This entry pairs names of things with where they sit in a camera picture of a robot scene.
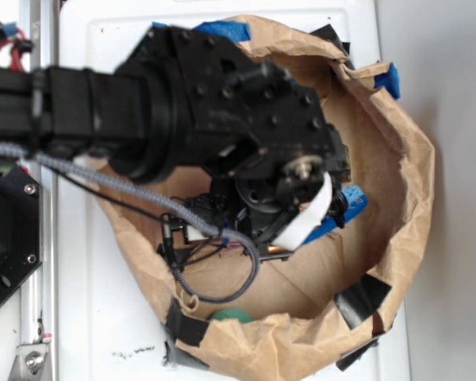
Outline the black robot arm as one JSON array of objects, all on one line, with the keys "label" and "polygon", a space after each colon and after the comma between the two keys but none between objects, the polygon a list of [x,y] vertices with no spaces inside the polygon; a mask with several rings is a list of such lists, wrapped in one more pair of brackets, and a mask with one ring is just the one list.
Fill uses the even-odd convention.
[{"label": "black robot arm", "polygon": [[316,91],[215,34],[153,27],[111,75],[0,68],[0,142],[103,157],[134,183],[199,167],[211,187],[179,217],[260,249],[292,252],[325,218],[345,223],[346,153]]}]

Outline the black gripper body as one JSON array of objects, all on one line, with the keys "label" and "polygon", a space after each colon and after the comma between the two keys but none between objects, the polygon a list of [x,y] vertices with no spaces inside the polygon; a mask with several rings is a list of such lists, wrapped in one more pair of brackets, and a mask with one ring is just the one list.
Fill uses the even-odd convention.
[{"label": "black gripper body", "polygon": [[220,231],[266,246],[299,248],[340,192],[347,160],[336,127],[323,118],[169,121],[161,140],[172,167],[200,167],[205,193],[182,205]]}]

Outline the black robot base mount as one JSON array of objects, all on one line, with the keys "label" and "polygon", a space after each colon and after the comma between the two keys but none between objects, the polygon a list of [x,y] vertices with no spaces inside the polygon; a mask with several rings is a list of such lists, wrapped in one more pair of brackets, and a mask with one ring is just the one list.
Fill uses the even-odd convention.
[{"label": "black robot base mount", "polygon": [[0,175],[0,308],[40,266],[40,193],[18,165]]}]

